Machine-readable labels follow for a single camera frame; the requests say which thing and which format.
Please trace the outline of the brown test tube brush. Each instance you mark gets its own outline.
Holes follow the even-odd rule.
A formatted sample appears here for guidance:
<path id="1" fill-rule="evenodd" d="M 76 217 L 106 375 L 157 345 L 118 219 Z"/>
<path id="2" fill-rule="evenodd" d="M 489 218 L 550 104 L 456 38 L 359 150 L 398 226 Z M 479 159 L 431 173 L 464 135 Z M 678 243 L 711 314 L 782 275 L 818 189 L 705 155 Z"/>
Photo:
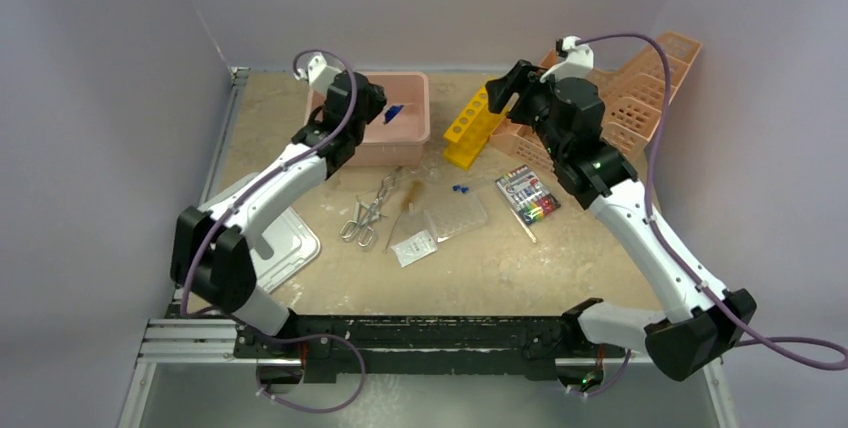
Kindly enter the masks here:
<path id="1" fill-rule="evenodd" d="M 386 254 L 391 245 L 392 238 L 394 233 L 396 232 L 397 226 L 401 220 L 401 218 L 408 213 L 415 205 L 417 197 L 420 195 L 424 187 L 424 182 L 422 180 L 414 180 L 406 191 L 405 195 L 401 199 L 400 210 L 395 218 L 395 221 L 391 227 L 389 232 L 387 241 L 385 243 L 383 253 Z"/>

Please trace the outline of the metal crucible tongs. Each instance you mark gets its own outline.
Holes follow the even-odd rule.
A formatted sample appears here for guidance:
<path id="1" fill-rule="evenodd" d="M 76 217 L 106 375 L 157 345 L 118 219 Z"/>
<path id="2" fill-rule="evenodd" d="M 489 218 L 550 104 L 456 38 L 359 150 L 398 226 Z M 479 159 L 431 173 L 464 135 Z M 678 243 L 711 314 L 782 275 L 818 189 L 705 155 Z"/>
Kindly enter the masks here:
<path id="1" fill-rule="evenodd" d="M 380 182 L 374 199 L 370 203 L 357 200 L 353 218 L 346 221 L 339 231 L 343 242 L 355 242 L 362 249 L 370 249 L 377 238 L 374 225 L 383 218 L 382 207 L 393 192 L 402 168 L 394 168 Z"/>

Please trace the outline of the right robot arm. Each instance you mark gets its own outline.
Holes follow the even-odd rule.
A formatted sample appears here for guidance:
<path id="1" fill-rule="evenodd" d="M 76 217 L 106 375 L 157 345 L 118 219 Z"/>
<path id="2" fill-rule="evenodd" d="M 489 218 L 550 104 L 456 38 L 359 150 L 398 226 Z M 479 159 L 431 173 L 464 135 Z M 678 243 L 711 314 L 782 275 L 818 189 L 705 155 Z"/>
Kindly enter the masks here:
<path id="1" fill-rule="evenodd" d="M 600 344 L 644 353 L 668 378 L 683 381 L 733 348 L 735 318 L 757 305 L 745 289 L 730 291 L 666 225 L 628 159 L 602 137 L 605 105 L 595 84 L 550 77 L 526 60 L 485 85 L 488 109 L 532 129 L 558 183 L 618 240 L 661 304 L 650 312 L 592 301 L 571 311 L 561 340 L 576 355 Z"/>

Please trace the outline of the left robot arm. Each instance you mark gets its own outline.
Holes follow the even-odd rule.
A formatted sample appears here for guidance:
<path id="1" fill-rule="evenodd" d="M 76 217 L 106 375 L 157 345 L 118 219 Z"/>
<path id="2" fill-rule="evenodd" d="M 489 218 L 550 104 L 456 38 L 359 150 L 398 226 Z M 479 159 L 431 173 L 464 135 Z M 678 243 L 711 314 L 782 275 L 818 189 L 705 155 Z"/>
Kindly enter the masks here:
<path id="1" fill-rule="evenodd" d="M 283 212 L 353 157 L 386 105 L 383 87 L 363 74 L 335 75 L 323 104 L 271 165 L 212 207 L 184 209 L 170 267 L 184 294 L 259 331 L 260 345 L 272 356 L 292 353 L 298 343 L 298 330 L 287 323 L 292 312 L 260 286 L 251 254 Z"/>

